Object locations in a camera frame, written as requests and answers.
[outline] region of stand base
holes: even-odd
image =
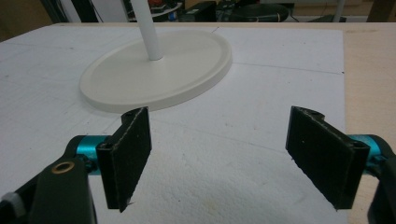
[[[94,62],[79,82],[89,104],[115,113],[163,109],[209,90],[231,67],[231,46],[219,35],[178,31],[158,37],[164,54],[158,61],[148,59],[139,40]]]

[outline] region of screw hole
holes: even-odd
[[[74,166],[75,164],[72,161],[64,161],[52,167],[51,171],[56,175],[60,175],[69,172]]]

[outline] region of styrofoam sheet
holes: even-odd
[[[101,223],[347,223],[288,155],[291,105],[345,129],[339,31],[201,29],[224,36],[233,65],[213,89],[151,112],[153,149],[120,214],[90,177]],[[112,134],[120,115],[87,105],[78,81],[107,51],[140,36],[122,27],[51,26],[0,43],[0,194],[58,159],[79,134]]]

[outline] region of black rubber pad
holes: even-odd
[[[367,145],[336,130],[319,112],[293,106],[286,150],[335,209],[352,207]]]
[[[96,148],[107,207],[122,212],[134,193],[151,151],[146,107],[125,113],[122,125]]]

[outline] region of white pole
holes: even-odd
[[[131,3],[134,8],[134,14],[137,24],[139,25],[140,33],[142,33],[143,41],[145,42],[148,58],[151,61],[160,60],[163,57],[163,53],[160,50],[160,44],[158,43],[157,34],[155,33],[148,0],[131,0]]]
[[[335,10],[334,17],[332,18],[332,22],[340,22],[340,18],[343,14],[344,4],[346,0],[338,0],[337,1],[337,9]]]

